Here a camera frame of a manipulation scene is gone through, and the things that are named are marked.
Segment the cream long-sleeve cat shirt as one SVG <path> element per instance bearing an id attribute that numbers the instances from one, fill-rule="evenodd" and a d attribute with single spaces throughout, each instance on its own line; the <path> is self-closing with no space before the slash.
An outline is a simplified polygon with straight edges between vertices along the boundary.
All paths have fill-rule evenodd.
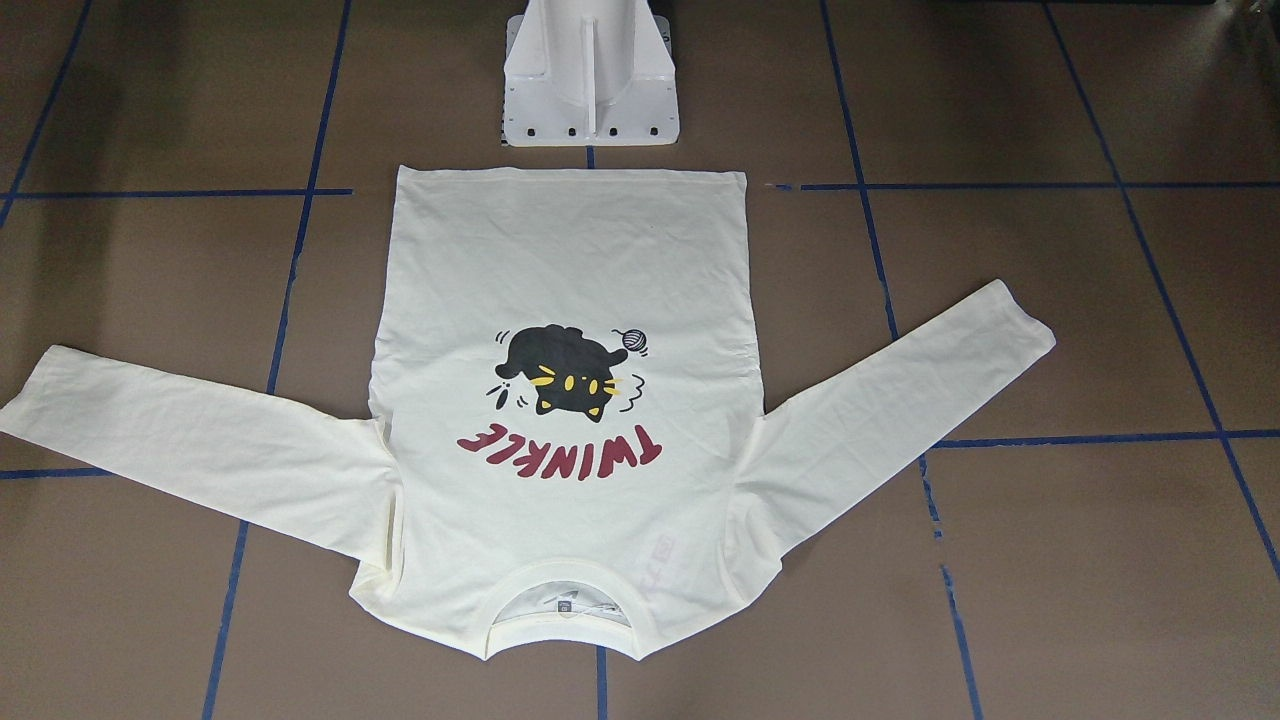
<path id="1" fill-rule="evenodd" d="M 9 436 L 358 564 L 351 597 L 490 659 L 644 659 L 1055 345 L 992 281 L 764 409 L 737 172 L 399 169 L 367 420 L 61 346 Z"/>

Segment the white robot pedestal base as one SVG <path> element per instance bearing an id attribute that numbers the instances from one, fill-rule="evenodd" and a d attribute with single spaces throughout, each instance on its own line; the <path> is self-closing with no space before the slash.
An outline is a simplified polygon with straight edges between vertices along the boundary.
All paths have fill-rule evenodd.
<path id="1" fill-rule="evenodd" d="M 504 73 L 509 146 L 678 140 L 669 26 L 646 1 L 530 1 L 507 22 Z"/>

